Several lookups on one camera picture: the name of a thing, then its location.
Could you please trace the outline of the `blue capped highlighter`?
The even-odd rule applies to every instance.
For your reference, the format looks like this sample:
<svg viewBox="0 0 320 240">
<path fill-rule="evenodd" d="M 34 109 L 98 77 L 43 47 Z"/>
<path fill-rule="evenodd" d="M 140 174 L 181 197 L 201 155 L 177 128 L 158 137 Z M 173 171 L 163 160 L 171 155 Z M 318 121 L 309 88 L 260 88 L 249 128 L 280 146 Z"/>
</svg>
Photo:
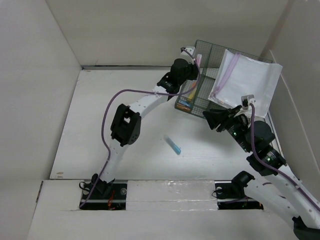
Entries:
<svg viewBox="0 0 320 240">
<path fill-rule="evenodd" d="M 192 105 L 189 102 L 183 101 L 183 100 L 179 100 L 178 104 L 183 105 L 183 106 L 187 106 L 187 107 L 191 107 Z"/>
</svg>

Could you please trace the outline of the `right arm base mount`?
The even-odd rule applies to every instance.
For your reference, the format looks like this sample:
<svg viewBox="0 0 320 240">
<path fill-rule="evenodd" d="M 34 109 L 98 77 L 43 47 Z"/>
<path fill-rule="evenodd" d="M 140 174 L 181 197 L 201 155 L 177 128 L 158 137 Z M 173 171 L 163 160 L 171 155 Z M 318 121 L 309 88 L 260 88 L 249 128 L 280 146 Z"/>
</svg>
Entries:
<svg viewBox="0 0 320 240">
<path fill-rule="evenodd" d="M 232 180 L 215 180 L 211 196 L 217 200 L 218 210 L 263 210 L 258 201 L 245 195 L 245 187 L 255 177 L 241 171 Z"/>
</svg>

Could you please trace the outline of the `pink purple highlighter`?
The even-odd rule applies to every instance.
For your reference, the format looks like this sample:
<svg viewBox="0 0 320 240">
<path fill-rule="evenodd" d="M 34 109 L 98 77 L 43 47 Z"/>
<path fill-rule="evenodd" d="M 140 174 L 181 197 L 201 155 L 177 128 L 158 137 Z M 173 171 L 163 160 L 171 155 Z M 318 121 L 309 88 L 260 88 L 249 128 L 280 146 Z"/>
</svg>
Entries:
<svg viewBox="0 0 320 240">
<path fill-rule="evenodd" d="M 201 61 L 202 61 L 202 55 L 201 54 L 197 54 L 196 56 L 196 62 L 197 65 L 200 67 L 201 66 Z"/>
</svg>

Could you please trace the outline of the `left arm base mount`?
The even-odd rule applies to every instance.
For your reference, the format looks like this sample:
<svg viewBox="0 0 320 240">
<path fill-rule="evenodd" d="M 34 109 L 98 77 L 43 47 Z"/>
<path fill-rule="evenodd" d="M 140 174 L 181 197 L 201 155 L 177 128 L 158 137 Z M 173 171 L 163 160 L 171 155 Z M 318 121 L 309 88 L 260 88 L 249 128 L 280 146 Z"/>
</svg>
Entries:
<svg viewBox="0 0 320 240">
<path fill-rule="evenodd" d="M 115 181 L 107 183 L 106 181 L 98 180 L 92 194 L 88 198 L 90 191 L 98 179 L 98 174 L 95 173 L 90 182 L 81 181 L 79 188 L 82 190 L 82 195 L 79 203 L 80 210 L 105 210 L 105 211 L 122 211 L 126 209 L 128 182 Z"/>
</svg>

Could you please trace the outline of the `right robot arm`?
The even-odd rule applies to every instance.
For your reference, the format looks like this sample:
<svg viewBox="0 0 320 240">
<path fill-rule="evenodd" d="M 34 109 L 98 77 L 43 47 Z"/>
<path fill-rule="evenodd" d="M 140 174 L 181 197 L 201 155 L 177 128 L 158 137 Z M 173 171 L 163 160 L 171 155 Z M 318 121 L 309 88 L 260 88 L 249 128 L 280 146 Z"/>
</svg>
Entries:
<svg viewBox="0 0 320 240">
<path fill-rule="evenodd" d="M 320 202 L 306 190 L 293 174 L 286 160 L 271 146 L 276 138 L 264 121 L 240 113 L 239 105 L 229 109 L 203 112 L 211 130 L 227 131 L 249 156 L 249 165 L 266 179 L 259 182 L 252 174 L 241 171 L 231 181 L 215 183 L 212 196 L 220 205 L 238 205 L 253 199 L 272 210 L 292 229 L 299 240 L 320 238 Z"/>
</svg>

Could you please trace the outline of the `yellow highlighter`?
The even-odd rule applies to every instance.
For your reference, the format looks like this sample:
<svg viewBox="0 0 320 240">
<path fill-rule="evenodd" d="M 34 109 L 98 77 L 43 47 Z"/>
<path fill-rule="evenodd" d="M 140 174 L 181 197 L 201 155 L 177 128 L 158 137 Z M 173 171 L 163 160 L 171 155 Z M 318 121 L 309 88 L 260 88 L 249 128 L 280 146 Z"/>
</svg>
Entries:
<svg viewBox="0 0 320 240">
<path fill-rule="evenodd" d="M 193 98 L 195 97 L 196 91 L 197 91 L 196 89 L 193 89 L 192 92 L 189 94 L 187 98 L 189 102 L 192 101 Z"/>
</svg>

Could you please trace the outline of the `clear purple zipper pouch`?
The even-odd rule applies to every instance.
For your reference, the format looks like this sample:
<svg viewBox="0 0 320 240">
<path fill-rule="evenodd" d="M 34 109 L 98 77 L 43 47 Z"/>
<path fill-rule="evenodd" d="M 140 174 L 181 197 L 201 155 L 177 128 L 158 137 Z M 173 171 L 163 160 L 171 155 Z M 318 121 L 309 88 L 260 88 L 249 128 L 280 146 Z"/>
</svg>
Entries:
<svg viewBox="0 0 320 240">
<path fill-rule="evenodd" d="M 282 69 L 278 63 L 261 62 L 226 49 L 208 100 L 234 108 L 242 103 L 241 97 L 253 95 L 255 116 L 265 118 Z"/>
</svg>

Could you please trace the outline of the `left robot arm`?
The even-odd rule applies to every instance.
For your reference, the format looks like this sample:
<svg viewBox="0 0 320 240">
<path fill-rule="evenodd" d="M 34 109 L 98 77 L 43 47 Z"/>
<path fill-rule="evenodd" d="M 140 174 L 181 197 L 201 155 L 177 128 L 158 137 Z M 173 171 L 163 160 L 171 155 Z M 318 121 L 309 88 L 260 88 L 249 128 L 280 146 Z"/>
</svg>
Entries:
<svg viewBox="0 0 320 240">
<path fill-rule="evenodd" d="M 189 93 L 189 90 L 180 92 L 181 85 L 187 80 L 198 81 L 200 74 L 199 61 L 196 58 L 192 57 L 190 60 L 178 58 L 173 62 L 170 71 L 160 79 L 153 90 L 123 89 L 111 98 L 105 109 L 101 125 L 101 140 L 107 149 L 107 160 L 100 173 L 92 178 L 94 192 L 98 197 L 104 199 L 111 194 L 116 169 L 128 146 L 135 143 L 140 136 L 143 118 L 172 97 Z M 125 92 L 141 93 L 144 96 L 134 103 L 120 104 L 117 107 L 110 126 L 111 134 L 108 144 L 105 139 L 107 114 L 115 98 Z"/>
</svg>

